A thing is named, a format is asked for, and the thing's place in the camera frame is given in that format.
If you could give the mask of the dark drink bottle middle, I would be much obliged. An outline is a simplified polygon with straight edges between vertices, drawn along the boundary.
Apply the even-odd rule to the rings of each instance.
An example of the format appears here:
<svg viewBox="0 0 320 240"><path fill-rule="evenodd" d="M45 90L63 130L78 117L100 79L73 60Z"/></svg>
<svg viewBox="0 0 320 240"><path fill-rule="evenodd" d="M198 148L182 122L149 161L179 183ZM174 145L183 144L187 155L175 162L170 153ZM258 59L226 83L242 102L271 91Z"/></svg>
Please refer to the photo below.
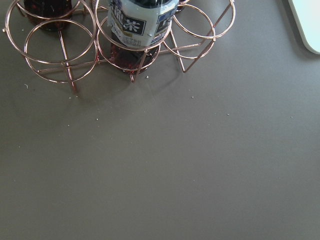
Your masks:
<svg viewBox="0 0 320 240"><path fill-rule="evenodd" d="M135 74L141 63L143 47L158 44L176 13L178 0L108 0L108 21L111 38L136 51L111 44L110 56L114 64L128 74Z"/></svg>

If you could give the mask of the dark drink bottle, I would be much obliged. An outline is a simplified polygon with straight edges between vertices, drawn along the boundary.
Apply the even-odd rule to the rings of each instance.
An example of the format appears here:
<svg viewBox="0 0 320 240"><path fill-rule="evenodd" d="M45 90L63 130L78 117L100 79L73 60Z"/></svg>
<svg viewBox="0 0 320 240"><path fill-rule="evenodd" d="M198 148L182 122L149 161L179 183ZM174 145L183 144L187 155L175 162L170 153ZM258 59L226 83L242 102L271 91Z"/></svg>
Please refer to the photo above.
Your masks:
<svg viewBox="0 0 320 240"><path fill-rule="evenodd" d="M24 0L24 9L33 15L44 18L57 18L64 16L73 8L71 0ZM31 23L38 25L46 19L34 17L27 13L27 17ZM44 24L41 28L48 31L59 31L69 25L67 21L55 21Z"/></svg>
<svg viewBox="0 0 320 240"><path fill-rule="evenodd" d="M135 74L141 63L143 47L158 44L176 13L178 0L108 0L108 21L111 38L136 51L111 44L110 56L114 64L128 74Z"/></svg>

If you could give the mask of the dark drink bottle front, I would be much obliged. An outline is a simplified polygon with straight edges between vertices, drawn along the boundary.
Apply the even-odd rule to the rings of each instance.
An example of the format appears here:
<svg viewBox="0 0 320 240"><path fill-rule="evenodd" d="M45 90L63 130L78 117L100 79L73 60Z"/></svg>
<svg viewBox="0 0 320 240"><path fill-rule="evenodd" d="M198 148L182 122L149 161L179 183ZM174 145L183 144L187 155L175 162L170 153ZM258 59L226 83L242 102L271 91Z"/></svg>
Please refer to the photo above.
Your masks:
<svg viewBox="0 0 320 240"><path fill-rule="evenodd" d="M73 8L71 0L24 0L24 9L33 15L44 18L57 18L64 16ZM34 17L27 13L27 17L31 23L38 25L46 19ZM59 31L69 25L67 21L55 21L44 24L41 28L48 31Z"/></svg>

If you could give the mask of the cream rectangular tray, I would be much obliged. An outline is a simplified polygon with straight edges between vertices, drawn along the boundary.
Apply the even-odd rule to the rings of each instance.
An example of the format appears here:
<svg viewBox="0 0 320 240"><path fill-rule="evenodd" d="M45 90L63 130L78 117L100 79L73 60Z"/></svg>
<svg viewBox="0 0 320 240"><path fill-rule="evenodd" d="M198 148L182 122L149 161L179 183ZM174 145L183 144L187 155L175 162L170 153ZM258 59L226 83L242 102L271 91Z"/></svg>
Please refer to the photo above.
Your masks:
<svg viewBox="0 0 320 240"><path fill-rule="evenodd" d="M289 0L295 23L304 46L312 53L320 54L320 1Z"/></svg>

